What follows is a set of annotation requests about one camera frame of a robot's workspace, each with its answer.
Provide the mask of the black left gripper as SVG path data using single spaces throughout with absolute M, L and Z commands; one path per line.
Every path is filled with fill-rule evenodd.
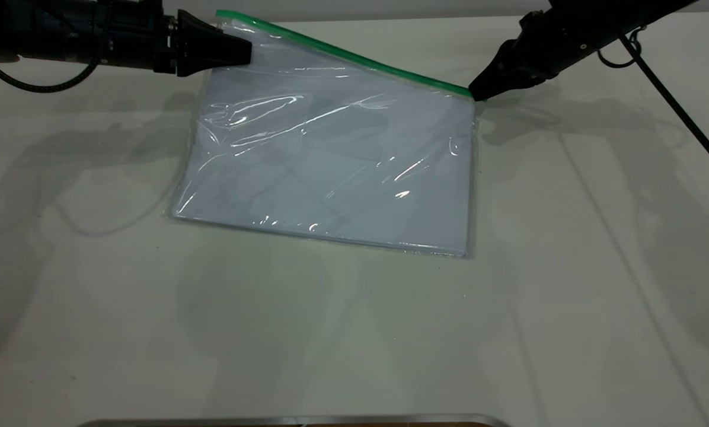
M 106 65 L 188 77 L 214 68 L 248 65 L 252 44 L 193 14 L 177 13 L 177 52 L 168 44 L 175 17 L 162 1 L 110 1 Z

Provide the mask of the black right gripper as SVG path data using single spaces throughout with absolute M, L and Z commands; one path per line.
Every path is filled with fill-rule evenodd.
M 599 50 L 597 8 L 550 8 L 518 22 L 522 32 L 517 39 L 505 41 L 469 84 L 474 100 L 542 84 Z

